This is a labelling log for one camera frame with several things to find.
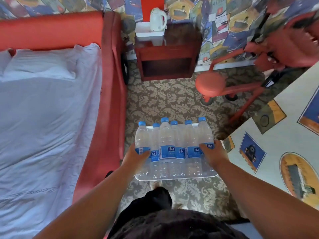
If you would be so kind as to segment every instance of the forearm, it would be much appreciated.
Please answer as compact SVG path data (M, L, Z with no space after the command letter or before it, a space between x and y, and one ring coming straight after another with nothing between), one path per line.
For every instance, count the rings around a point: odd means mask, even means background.
M317 238L319 212L228 160L215 170L264 238Z
M103 238L133 176L131 168L121 166L35 238Z

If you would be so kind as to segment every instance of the round red seat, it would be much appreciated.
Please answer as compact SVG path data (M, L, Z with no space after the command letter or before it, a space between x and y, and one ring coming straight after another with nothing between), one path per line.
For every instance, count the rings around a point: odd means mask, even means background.
M218 72L204 72L197 76L196 89L204 96L219 96L226 87L226 80Z

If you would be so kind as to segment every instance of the white pillow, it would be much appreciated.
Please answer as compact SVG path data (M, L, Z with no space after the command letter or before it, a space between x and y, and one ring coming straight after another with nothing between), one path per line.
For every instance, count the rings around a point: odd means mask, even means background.
M83 47L73 49L32 51L18 49L0 80L13 81L29 78L74 80L76 62Z
M0 52L0 76L3 75L3 72L9 64L9 62L11 61L11 59L12 57L7 50Z

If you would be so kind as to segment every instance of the red headboard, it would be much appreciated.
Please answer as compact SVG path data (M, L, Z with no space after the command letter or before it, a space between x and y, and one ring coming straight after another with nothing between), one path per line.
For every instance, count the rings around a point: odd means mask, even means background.
M8 48L52 50L90 43L101 47L102 30L101 11L0 21L0 51Z

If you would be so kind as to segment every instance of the patterned carpet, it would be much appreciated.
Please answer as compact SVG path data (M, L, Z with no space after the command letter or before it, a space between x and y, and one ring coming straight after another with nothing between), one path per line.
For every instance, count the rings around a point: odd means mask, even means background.
M213 104L203 106L199 101L201 95L195 88L197 73L187 79L142 82L136 62L129 62L129 70L125 151L134 142L139 121L144 120L146 125L152 125L154 122L160 122L161 117L168 117L170 121L177 120L182 123L187 119L197 122L198 117L205 116L214 136L224 139L302 74L301 70L297 70L282 77L275 86L266 89L254 101L237 124L231 126L228 124L229 115L237 111L250 98L250 92L238 93L238 99L232 102L219 96L214 98ZM228 77L228 86L264 79L263 74L254 66L223 69L218 72ZM181 203L189 209L213 214L224 220L238 217L237 205L219 176L167 180L163 182L163 186L170 192L173 203ZM122 198L119 212L125 209L133 199L144 196L149 190L147 182L134 179Z

